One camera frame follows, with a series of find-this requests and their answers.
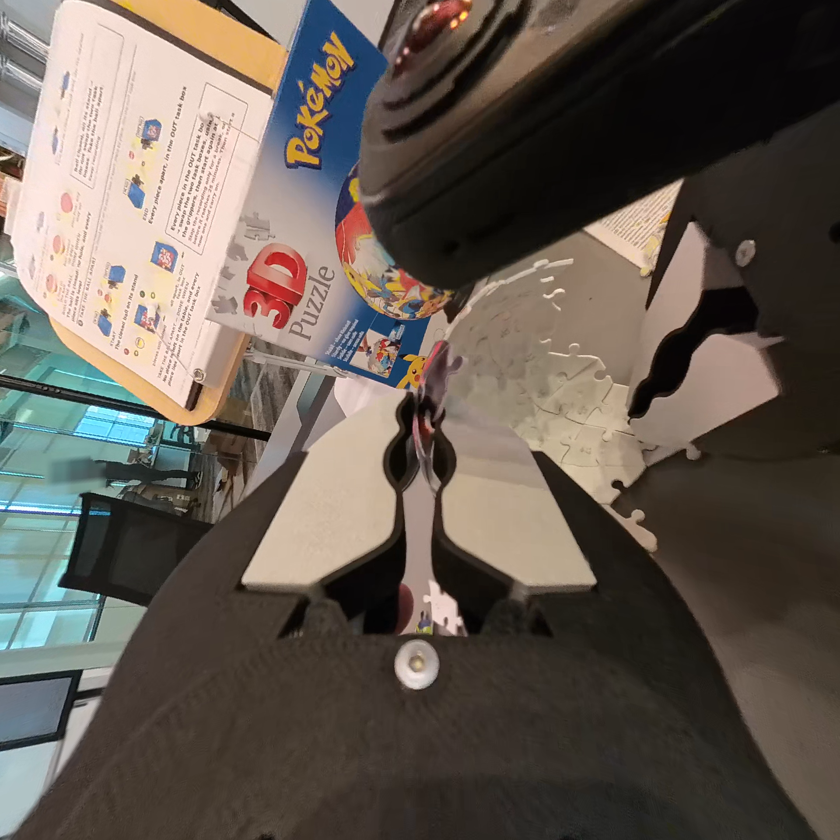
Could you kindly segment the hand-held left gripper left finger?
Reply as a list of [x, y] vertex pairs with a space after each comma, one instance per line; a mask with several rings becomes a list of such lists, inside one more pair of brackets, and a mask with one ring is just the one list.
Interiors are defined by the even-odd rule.
[[302, 635], [333, 613], [359, 633], [407, 630], [404, 490], [417, 472], [415, 395], [388, 392], [325, 429], [276, 472], [279, 505], [245, 569], [249, 594], [290, 607], [281, 635]]

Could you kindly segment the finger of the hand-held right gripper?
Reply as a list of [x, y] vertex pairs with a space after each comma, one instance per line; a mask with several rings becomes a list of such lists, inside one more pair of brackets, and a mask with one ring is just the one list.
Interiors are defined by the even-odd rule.
[[706, 338], [744, 332], [745, 287], [739, 273], [727, 253], [689, 223], [643, 319], [629, 386], [630, 418], [642, 418], [655, 398], [679, 389]]
[[678, 448], [780, 393], [746, 289], [657, 289], [643, 320], [627, 398], [633, 434]]

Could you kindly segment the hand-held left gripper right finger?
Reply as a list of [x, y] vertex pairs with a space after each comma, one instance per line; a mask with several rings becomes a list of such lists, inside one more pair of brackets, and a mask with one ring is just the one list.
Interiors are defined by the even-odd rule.
[[530, 447], [477, 413], [434, 436], [434, 578], [468, 634], [498, 603], [590, 592], [596, 578]]

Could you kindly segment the partly built puzzle ball shell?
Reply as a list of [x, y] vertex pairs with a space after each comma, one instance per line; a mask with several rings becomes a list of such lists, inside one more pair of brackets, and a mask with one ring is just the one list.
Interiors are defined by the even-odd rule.
[[563, 273], [574, 260], [540, 259], [507, 278], [483, 280], [444, 331], [465, 365], [449, 381], [458, 398], [543, 452], [648, 552], [658, 541], [644, 513], [624, 516], [613, 502], [646, 470], [653, 444], [642, 443], [627, 417], [625, 385], [578, 343], [552, 348], [566, 325]]

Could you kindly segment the puzzle instruction leaflet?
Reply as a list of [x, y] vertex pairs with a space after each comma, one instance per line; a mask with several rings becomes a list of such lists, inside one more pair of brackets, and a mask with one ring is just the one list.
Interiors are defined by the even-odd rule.
[[648, 231], [655, 228], [664, 216], [669, 215], [670, 218], [682, 184], [683, 181], [679, 180], [650, 193], [587, 225], [584, 231], [640, 272], [641, 248], [649, 236]]

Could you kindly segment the blue puzzle box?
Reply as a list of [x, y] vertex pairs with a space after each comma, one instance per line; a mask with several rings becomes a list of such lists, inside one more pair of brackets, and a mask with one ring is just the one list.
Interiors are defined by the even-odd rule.
[[366, 101], [382, 53], [307, 2], [207, 317], [395, 389], [417, 389], [454, 294], [397, 265], [361, 203]]

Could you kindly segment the black office chair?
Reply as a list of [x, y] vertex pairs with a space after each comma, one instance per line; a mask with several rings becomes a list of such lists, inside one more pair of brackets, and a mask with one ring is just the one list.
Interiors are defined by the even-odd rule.
[[59, 587], [147, 607], [213, 525], [94, 492], [80, 515]]

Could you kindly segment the dark computer monitor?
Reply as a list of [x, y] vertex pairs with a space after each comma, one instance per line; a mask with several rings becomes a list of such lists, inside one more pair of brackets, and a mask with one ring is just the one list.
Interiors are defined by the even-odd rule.
[[81, 670], [1, 678], [1, 751], [62, 740]]

